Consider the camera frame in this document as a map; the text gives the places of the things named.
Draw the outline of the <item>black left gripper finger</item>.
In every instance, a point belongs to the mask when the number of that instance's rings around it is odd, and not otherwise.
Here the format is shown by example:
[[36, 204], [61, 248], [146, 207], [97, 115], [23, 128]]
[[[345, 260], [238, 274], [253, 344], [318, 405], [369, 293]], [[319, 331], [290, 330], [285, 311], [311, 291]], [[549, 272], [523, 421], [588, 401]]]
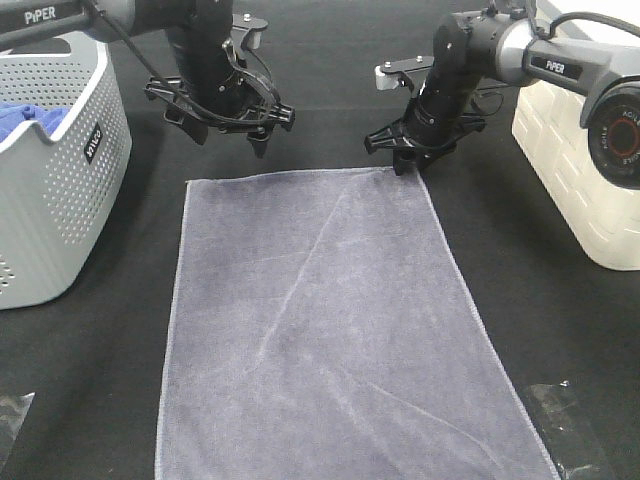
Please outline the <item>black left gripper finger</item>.
[[176, 125], [186, 133], [196, 144], [204, 145], [208, 138], [209, 127], [193, 117], [182, 117]]

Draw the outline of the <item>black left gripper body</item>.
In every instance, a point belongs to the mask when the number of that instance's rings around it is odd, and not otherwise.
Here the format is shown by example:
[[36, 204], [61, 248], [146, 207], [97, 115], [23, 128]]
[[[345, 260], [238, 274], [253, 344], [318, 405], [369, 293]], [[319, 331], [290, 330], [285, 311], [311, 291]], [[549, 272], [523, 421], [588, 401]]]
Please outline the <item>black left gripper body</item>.
[[167, 122], [193, 117], [223, 133], [292, 129], [295, 110], [281, 101], [268, 72], [248, 68], [231, 39], [211, 48], [188, 40], [170, 45], [180, 74], [153, 76], [145, 86], [148, 99], [165, 102]]

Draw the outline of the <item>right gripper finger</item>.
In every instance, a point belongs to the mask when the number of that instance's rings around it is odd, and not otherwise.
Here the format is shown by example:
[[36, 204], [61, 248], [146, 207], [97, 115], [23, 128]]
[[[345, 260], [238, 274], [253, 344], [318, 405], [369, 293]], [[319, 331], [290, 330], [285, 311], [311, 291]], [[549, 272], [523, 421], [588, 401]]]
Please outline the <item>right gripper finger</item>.
[[438, 159], [448, 155], [449, 153], [449, 150], [435, 150], [421, 153], [417, 157], [417, 170], [424, 171]]
[[410, 172], [414, 167], [415, 155], [412, 151], [394, 150], [392, 167], [396, 176], [402, 176]]

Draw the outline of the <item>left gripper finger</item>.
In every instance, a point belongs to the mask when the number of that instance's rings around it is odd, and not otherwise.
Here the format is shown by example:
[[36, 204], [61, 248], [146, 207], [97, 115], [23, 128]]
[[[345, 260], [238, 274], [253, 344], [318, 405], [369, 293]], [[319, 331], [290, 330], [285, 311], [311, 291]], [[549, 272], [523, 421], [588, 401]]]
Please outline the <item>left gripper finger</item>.
[[255, 156], [262, 159], [266, 153], [268, 142], [270, 140], [270, 132], [265, 128], [258, 128], [247, 134], [247, 140], [253, 148]]

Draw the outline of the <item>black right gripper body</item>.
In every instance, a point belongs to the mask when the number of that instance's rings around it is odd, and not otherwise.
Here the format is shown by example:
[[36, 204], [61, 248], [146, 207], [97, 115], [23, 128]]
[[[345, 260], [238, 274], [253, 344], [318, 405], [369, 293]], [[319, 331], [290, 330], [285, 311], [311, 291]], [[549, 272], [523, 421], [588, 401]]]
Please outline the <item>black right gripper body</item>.
[[481, 132], [486, 121], [464, 109], [476, 88], [446, 90], [424, 85], [412, 97], [403, 116], [367, 135], [364, 146], [369, 154], [387, 149], [398, 152], [438, 156], [453, 148], [457, 141], [473, 132]]

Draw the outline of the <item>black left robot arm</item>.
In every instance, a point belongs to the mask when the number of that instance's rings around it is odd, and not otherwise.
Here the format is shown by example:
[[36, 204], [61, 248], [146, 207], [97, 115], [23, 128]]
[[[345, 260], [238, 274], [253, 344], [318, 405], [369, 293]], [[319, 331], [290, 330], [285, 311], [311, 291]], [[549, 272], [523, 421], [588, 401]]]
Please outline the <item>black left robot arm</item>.
[[[165, 102], [164, 118], [197, 144], [210, 129], [246, 136], [263, 157], [275, 127], [290, 131], [285, 105], [268, 66], [251, 69], [266, 20], [236, 14], [230, 1], [4, 1], [1, 47], [12, 49], [80, 31], [95, 40], [123, 41], [150, 73], [148, 99]], [[162, 76], [134, 45], [135, 36], [164, 31], [178, 75]]]

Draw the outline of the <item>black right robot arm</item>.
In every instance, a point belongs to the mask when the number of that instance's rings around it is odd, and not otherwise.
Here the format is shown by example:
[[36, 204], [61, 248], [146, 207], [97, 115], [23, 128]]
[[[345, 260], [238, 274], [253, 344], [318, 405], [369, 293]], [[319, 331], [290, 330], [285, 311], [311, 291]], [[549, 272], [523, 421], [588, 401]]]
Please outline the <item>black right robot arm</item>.
[[559, 37], [568, 21], [600, 23], [630, 35], [638, 26], [594, 12], [569, 12], [539, 26], [531, 2], [515, 8], [492, 1], [482, 10], [450, 13], [439, 22], [433, 53], [387, 61], [375, 69], [376, 87], [406, 87], [403, 115], [367, 135], [368, 153], [389, 150], [393, 169], [423, 169], [486, 126], [472, 96], [480, 81], [527, 87], [538, 80], [583, 96], [579, 117], [597, 171], [610, 183], [639, 187], [639, 50], [627, 45]]

